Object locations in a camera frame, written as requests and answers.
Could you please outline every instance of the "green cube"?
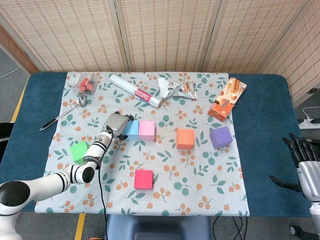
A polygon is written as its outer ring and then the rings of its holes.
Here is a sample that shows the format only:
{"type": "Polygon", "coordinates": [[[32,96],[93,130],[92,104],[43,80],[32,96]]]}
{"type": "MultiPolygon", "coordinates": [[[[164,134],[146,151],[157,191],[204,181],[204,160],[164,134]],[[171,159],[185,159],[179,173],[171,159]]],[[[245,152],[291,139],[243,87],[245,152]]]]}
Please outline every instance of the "green cube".
{"type": "Polygon", "coordinates": [[[72,145],[70,147],[72,160],[78,165],[84,164],[84,155],[89,147],[90,145],[86,141],[81,141],[75,145],[72,145]]]}

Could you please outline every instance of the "plastic wrap roll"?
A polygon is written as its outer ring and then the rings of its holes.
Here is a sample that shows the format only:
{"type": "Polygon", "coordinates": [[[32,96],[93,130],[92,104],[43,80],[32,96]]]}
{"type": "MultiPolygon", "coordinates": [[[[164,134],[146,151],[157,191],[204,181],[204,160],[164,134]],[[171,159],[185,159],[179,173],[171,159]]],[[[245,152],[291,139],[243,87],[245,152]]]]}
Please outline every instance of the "plastic wrap roll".
{"type": "Polygon", "coordinates": [[[149,93],[141,90],[140,88],[131,84],[130,82],[127,82],[126,80],[122,79],[116,74],[112,74],[110,77],[110,80],[113,84],[127,91],[131,95],[134,95],[136,98],[147,102],[148,104],[152,105],[155,108],[160,107],[162,99],[159,99],[150,95],[149,93]]]}

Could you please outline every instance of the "floral tablecloth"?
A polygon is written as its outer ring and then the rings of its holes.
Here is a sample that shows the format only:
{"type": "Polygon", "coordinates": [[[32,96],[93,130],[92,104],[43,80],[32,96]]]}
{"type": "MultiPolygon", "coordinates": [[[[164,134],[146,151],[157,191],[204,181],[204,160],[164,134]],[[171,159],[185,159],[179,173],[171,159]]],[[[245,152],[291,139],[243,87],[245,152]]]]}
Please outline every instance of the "floral tablecloth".
{"type": "MultiPolygon", "coordinates": [[[[121,78],[160,97],[158,78],[178,82],[195,79],[197,100],[168,98],[160,108],[135,99],[113,85],[111,72],[91,72],[98,85],[84,108],[77,107],[59,119],[49,147],[44,175],[63,171],[73,164],[70,146],[91,144],[108,116],[119,111],[137,120],[156,123],[156,140],[116,139],[101,166],[103,198],[108,214],[156,216],[244,216],[249,215],[241,162],[232,114],[224,122],[207,115],[225,86],[227,73],[200,72],[117,72],[121,78]],[[209,133],[228,126],[233,142],[214,149],[209,133]],[[195,131],[191,150],[176,148],[176,129],[195,131]],[[135,190],[135,170],[152,170],[153,189],[135,190]]],[[[65,84],[60,113],[73,107],[77,90],[65,84]]],[[[72,184],[56,196],[36,203],[37,213],[103,213],[98,171],[88,184],[72,184]]]]}

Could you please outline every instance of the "purple cube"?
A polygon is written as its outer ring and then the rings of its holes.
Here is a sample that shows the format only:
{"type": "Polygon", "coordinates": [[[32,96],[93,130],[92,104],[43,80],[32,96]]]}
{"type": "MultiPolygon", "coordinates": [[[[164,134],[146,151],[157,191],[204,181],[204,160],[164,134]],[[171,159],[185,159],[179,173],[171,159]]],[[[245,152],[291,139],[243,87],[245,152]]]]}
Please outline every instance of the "purple cube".
{"type": "Polygon", "coordinates": [[[212,130],[210,133],[210,139],[215,149],[227,146],[233,141],[227,126],[212,130]]]}

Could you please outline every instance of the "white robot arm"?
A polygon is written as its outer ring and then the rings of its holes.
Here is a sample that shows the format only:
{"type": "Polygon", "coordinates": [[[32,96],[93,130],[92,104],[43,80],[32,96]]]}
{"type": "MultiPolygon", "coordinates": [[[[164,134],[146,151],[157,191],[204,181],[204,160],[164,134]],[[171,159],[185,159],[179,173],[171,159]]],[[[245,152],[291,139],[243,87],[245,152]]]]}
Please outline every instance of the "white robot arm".
{"type": "Polygon", "coordinates": [[[9,181],[0,185],[0,240],[22,240],[16,233],[15,225],[20,211],[32,200],[43,201],[66,191],[71,184],[91,182],[95,170],[101,166],[113,137],[122,140],[130,115],[112,113],[103,126],[102,132],[84,154],[84,165],[71,165],[65,171],[53,173],[29,181],[9,181]]]}
{"type": "Polygon", "coordinates": [[[302,192],[302,195],[311,202],[310,213],[313,218],[317,234],[302,231],[298,226],[290,226],[290,232],[301,239],[319,240],[320,236],[320,160],[317,158],[315,151],[310,143],[289,134],[292,141],[283,138],[287,144],[293,162],[295,164],[299,184],[288,183],[278,180],[270,175],[270,179],[278,186],[296,192],[302,192]]]}

